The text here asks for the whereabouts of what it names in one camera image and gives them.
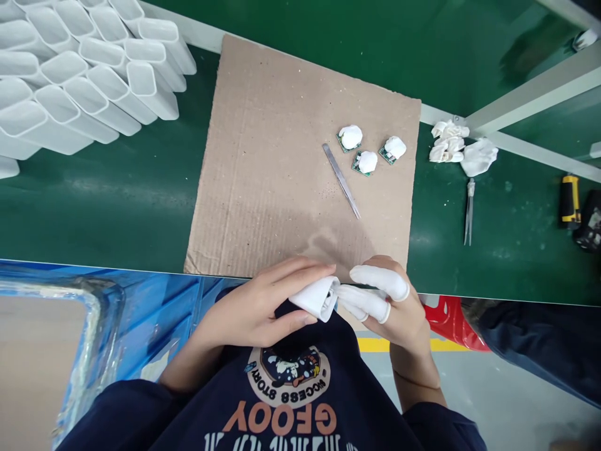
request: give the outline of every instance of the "gray floor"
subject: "gray floor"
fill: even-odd
[[[388,354],[362,356],[400,408]],[[491,353],[438,352],[434,360],[449,407],[478,424],[489,451],[547,451],[601,431],[601,410]]]

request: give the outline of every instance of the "circuit board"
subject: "circuit board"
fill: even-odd
[[[359,170],[359,160],[357,159],[358,157],[361,156],[363,152],[361,152],[360,150],[357,151],[357,155],[355,155],[354,160],[352,161],[352,165],[351,168],[353,169],[353,171],[357,171],[359,172],[361,175],[365,175],[366,177],[369,177],[371,175],[371,172],[366,172],[363,173]]]
[[[342,147],[342,151],[344,153],[349,153],[351,150],[355,150],[355,149],[358,149],[359,147],[361,147],[361,143],[359,143],[352,149],[347,149],[345,146],[342,145],[342,138],[340,136],[338,136],[338,134],[336,134],[336,138],[338,138],[338,144],[340,144],[340,147]]]
[[[393,164],[394,164],[394,162],[395,162],[395,161],[397,161],[397,159],[398,159],[398,158],[394,158],[392,155],[391,155],[391,157],[390,157],[390,158],[388,158],[388,157],[386,156],[386,154],[387,154],[388,152],[386,151],[386,149],[385,149],[384,147],[382,147],[380,150],[378,150],[378,153],[379,153],[380,155],[382,155],[382,158],[383,158],[383,159],[385,159],[385,160],[388,162],[388,164],[390,164],[390,165],[393,165]]]

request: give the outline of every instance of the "red plastic stool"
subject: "red plastic stool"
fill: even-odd
[[[437,307],[424,306],[430,328],[447,340],[454,341],[472,351],[490,352],[474,332],[461,311],[461,298],[440,296]]]

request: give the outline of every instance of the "cartoon graphic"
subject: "cartoon graphic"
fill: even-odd
[[[315,401],[330,385],[330,363],[315,346],[296,358],[283,359],[273,348],[253,348],[247,368],[249,383],[260,401],[293,409]]]
[[[298,387],[303,381],[319,375],[319,352],[314,348],[303,351],[295,361],[285,361],[275,355],[271,348],[261,352],[261,365],[272,379],[272,387],[283,385]]]

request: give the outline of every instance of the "metal tweezers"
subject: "metal tweezers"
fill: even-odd
[[[344,176],[342,175],[342,172],[340,171],[340,168],[338,167],[338,163],[336,163],[336,159],[334,158],[332,151],[330,150],[330,146],[328,146],[328,144],[323,144],[322,147],[326,151],[327,159],[330,161],[330,164],[332,165],[332,168],[334,169],[334,172],[336,173],[336,178],[338,178],[338,183],[340,183],[342,191],[344,192],[346,199],[349,201],[349,204],[351,205],[352,212],[355,213],[355,216],[357,217],[357,219],[361,219],[361,215],[359,214],[359,210],[357,209],[357,204],[355,204],[355,200],[352,198],[351,190],[350,190],[349,186],[346,184],[346,180],[344,179]]]
[[[474,191],[476,190],[476,182],[470,179],[468,182],[468,205],[465,210],[465,233],[463,234],[463,245],[468,242],[471,246],[471,223],[474,219]]]

